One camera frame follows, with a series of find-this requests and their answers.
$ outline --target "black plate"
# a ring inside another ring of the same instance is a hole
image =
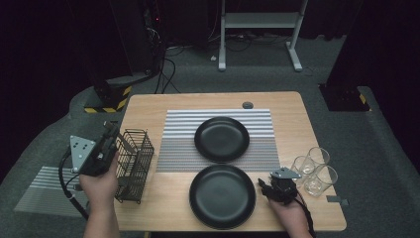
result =
[[[195,148],[205,158],[227,163],[240,157],[250,144],[245,126],[230,117],[214,117],[203,122],[195,132]]]
[[[209,227],[226,230],[244,223],[256,206],[256,190],[242,170],[215,165],[192,181],[189,204],[195,216]]]

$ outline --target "wire basket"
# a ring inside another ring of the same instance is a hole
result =
[[[115,198],[120,202],[131,200],[140,204],[155,148],[144,130],[126,130],[123,137],[125,141],[117,139],[120,158]]]

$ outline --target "gray carpet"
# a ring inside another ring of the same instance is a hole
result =
[[[217,49],[174,49],[167,52],[167,58],[175,62],[172,83],[182,93],[298,91],[302,95],[318,143],[329,151],[331,165],[338,171],[336,192],[350,202],[343,206],[347,229],[318,232],[318,237],[418,237],[420,178],[394,138],[374,95],[369,88],[360,87],[370,112],[330,112],[318,89],[318,83],[326,82],[342,43],[343,39],[300,39],[296,50],[304,67],[302,72],[294,71],[283,44],[254,42],[246,49],[247,44],[228,43],[231,49],[245,50],[227,51],[225,72],[219,72],[217,61],[210,60],[218,55]],[[170,76],[172,69],[166,62],[165,74]],[[154,93],[157,82],[154,78],[135,85],[130,95]],[[169,85],[165,93],[177,93],[176,89]],[[14,208],[42,167],[57,167],[70,135],[95,139],[105,120],[122,121],[124,111],[84,113],[83,105],[91,91],[86,88],[74,96],[68,114],[34,139],[3,180],[1,237],[81,237],[85,224],[81,217]],[[143,232],[122,234],[143,237]]]

